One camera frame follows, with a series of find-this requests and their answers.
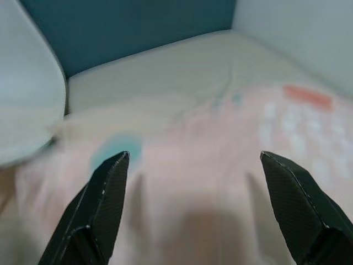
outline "blue wall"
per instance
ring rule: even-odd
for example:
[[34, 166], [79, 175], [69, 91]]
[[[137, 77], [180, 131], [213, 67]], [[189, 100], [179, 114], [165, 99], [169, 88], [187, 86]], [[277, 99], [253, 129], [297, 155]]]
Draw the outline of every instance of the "blue wall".
[[66, 77], [232, 26], [235, 0], [21, 0]]

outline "pink blanket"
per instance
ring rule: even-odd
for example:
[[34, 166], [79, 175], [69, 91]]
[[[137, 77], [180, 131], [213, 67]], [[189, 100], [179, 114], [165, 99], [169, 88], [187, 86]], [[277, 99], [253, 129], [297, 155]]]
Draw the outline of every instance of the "pink blanket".
[[[337, 97], [273, 86], [212, 100], [158, 137], [142, 138], [110, 264], [293, 264], [260, 151], [308, 169], [352, 218], [351, 113]], [[59, 141], [19, 170], [20, 211], [41, 251], [105, 141]]]

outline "white fabric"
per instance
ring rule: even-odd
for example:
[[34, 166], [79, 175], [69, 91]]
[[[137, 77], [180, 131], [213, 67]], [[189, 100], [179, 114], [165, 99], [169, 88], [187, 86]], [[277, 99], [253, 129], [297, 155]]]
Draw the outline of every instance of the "white fabric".
[[324, 103], [317, 94], [303, 97], [308, 87], [284, 87], [228, 92], [172, 124], [176, 106], [192, 101], [141, 97], [68, 118], [57, 128], [58, 144], [17, 172], [19, 209], [40, 251], [91, 175], [92, 157], [128, 131], [142, 138], [141, 155], [130, 164], [111, 265], [294, 264], [274, 219], [260, 150], [304, 166], [352, 218], [353, 107], [332, 94]]
[[136, 96], [178, 93], [198, 102], [256, 83], [313, 83], [301, 69], [235, 31], [218, 31], [162, 46], [69, 79], [73, 113]]
[[0, 167], [51, 138], [63, 119], [65, 80], [47, 43], [17, 0], [0, 1]]

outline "red patch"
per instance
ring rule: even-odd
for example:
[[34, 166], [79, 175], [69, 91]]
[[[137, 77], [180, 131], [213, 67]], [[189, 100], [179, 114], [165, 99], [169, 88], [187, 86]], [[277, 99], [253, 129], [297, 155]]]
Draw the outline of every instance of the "red patch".
[[287, 84], [283, 86], [286, 96], [300, 102], [306, 102], [314, 105], [315, 107], [331, 111], [333, 109], [333, 99], [324, 94], [310, 91], [305, 87], [299, 87], [295, 84]]

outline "white bedsheet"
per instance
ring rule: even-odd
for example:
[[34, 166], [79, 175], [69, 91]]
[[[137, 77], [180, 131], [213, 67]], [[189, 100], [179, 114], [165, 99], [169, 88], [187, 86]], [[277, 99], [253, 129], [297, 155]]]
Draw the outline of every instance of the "white bedsheet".
[[200, 102], [273, 81], [313, 82], [301, 69], [233, 30], [218, 31], [97, 66], [69, 79], [72, 113], [137, 96], [182, 94]]

